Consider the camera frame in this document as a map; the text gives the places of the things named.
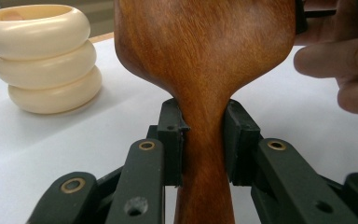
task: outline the ivory-colored ring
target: ivory-colored ring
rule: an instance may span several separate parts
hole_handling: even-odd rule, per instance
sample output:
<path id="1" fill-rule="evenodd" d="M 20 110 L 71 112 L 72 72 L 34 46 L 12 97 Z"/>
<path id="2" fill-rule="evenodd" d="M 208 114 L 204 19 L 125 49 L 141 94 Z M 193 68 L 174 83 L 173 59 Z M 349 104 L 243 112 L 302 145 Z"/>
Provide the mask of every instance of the ivory-colored ring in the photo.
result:
<path id="1" fill-rule="evenodd" d="M 66 85 L 85 76 L 97 59 L 87 41 L 80 48 L 54 58 L 11 61 L 0 58 L 0 78 L 10 86 L 42 90 Z"/>
<path id="2" fill-rule="evenodd" d="M 8 94 L 23 110 L 37 114 L 54 114 L 85 104 L 97 94 L 101 84 L 101 73 L 94 66 L 84 77 L 66 86 L 41 91 L 8 86 Z"/>
<path id="3" fill-rule="evenodd" d="M 89 35 L 87 17 L 74 7 L 33 5 L 0 9 L 1 58 L 54 57 L 77 49 Z"/>

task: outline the brass grommet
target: brass grommet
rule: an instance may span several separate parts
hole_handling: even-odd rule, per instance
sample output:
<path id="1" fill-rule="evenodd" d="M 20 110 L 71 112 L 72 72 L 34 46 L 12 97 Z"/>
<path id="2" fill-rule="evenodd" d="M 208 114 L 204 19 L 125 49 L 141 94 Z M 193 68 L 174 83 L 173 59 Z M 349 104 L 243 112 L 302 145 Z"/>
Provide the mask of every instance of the brass grommet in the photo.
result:
<path id="1" fill-rule="evenodd" d="M 86 185 L 86 180 L 81 177 L 75 177 L 65 181 L 61 185 L 61 191 L 67 194 L 75 193 Z"/>
<path id="2" fill-rule="evenodd" d="M 142 142 L 141 144 L 139 144 L 139 148 L 141 150 L 145 150 L 145 151 L 152 150 L 155 148 L 155 146 L 156 145 L 154 144 L 154 142 L 150 142 L 150 141 L 145 141 L 145 142 Z"/>
<path id="3" fill-rule="evenodd" d="M 269 141 L 267 143 L 267 145 L 272 148 L 272 149 L 275 149 L 275 150 L 285 150 L 286 149 L 286 145 L 280 141 Z"/>

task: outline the wooden carving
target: wooden carving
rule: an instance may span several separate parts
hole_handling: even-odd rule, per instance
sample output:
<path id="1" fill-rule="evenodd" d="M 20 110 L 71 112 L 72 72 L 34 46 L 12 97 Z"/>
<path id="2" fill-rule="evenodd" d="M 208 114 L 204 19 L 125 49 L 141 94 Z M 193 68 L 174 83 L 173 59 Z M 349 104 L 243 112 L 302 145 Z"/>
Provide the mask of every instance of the wooden carving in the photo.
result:
<path id="1" fill-rule="evenodd" d="M 116 0 L 118 58 L 168 91 L 191 128 L 175 223 L 234 223 L 223 113 L 236 90 L 285 59 L 295 26 L 293 0 Z"/>

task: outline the stacked cream rings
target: stacked cream rings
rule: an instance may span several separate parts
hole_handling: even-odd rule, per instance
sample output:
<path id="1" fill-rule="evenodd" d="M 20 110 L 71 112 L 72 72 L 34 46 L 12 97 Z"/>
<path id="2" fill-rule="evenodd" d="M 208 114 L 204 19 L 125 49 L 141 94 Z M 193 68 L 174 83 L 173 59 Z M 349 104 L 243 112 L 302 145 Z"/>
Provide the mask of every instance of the stacked cream rings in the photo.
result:
<path id="1" fill-rule="evenodd" d="M 26 90 L 8 86 L 12 101 L 23 110 L 37 114 L 55 114 L 74 109 L 91 100 L 101 88 L 101 74 L 94 66 L 76 82 L 46 90 Z"/>
<path id="2" fill-rule="evenodd" d="M 35 5 L 0 9 L 0 57 L 36 60 L 64 54 L 81 46 L 90 23 L 78 9 Z"/>
<path id="3" fill-rule="evenodd" d="M 15 87 L 48 89 L 66 85 L 85 76 L 96 59 L 95 48 L 89 41 L 68 54 L 54 58 L 33 61 L 0 58 L 0 78 Z"/>
<path id="4" fill-rule="evenodd" d="M 90 23 L 73 7 L 0 9 L 0 78 L 21 109 L 54 114 L 91 100 L 102 85 Z"/>

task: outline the white table surface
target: white table surface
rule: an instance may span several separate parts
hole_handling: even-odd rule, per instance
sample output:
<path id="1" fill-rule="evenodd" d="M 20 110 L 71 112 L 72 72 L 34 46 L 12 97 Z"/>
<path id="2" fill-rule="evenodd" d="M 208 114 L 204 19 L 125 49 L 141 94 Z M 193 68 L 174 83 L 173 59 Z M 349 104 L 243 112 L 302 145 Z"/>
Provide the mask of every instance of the white table surface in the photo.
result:
<path id="1" fill-rule="evenodd" d="M 171 96 L 130 74 L 119 63 L 113 40 L 94 44 L 103 74 L 99 95 L 68 113 L 42 116 L 18 109 L 0 80 L 0 223 L 25 223 L 58 177 L 83 171 L 100 178 L 123 165 L 130 145 L 158 123 Z M 321 175 L 339 183 L 358 172 L 358 115 L 337 105 L 334 79 L 299 75 L 293 55 L 239 90 L 239 101 L 265 137 L 294 145 Z M 248 188 L 232 187 L 237 223 L 259 223 Z M 175 189 L 167 188 L 167 223 Z"/>

